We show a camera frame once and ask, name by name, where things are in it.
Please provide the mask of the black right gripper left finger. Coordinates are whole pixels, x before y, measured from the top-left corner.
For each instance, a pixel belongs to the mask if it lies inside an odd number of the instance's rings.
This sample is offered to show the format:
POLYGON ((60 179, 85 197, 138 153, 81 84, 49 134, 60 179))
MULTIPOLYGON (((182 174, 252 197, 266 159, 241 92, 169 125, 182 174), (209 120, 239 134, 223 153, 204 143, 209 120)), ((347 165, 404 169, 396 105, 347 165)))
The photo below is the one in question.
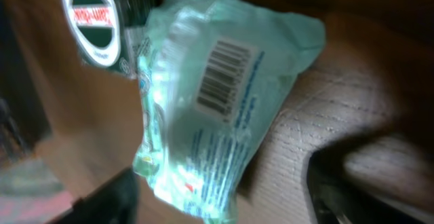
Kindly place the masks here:
POLYGON ((49 224, 135 224, 139 186, 131 168, 122 170, 49 224))

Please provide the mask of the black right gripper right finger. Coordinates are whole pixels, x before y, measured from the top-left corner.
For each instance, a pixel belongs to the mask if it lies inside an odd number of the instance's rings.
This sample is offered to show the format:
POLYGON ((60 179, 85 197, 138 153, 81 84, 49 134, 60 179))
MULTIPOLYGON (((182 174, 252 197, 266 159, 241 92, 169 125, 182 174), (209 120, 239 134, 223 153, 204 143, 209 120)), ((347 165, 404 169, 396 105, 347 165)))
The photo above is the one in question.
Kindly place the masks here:
POLYGON ((381 187, 349 176, 349 154, 375 142, 372 138, 343 138, 313 151, 307 162, 307 189, 318 223, 423 223, 427 213, 381 187))

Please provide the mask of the green snack packet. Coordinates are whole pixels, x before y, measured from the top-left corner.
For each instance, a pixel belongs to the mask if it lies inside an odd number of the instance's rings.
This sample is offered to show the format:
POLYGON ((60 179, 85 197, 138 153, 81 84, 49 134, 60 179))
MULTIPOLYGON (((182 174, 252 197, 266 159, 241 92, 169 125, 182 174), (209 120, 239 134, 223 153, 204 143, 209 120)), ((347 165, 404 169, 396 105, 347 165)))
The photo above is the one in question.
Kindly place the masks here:
POLYGON ((242 0, 165 0, 138 57, 144 134, 132 168, 155 196, 205 223, 237 221, 236 188, 323 22, 242 0))

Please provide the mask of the round white red lid cup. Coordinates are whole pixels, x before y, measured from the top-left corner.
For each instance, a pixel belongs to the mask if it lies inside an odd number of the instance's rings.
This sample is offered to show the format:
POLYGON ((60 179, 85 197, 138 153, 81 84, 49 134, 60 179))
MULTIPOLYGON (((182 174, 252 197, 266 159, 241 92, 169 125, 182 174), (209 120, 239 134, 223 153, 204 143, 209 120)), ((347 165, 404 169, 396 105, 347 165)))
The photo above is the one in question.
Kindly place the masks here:
POLYGON ((137 76, 146 19, 159 0, 61 0, 85 64, 129 79, 137 76))

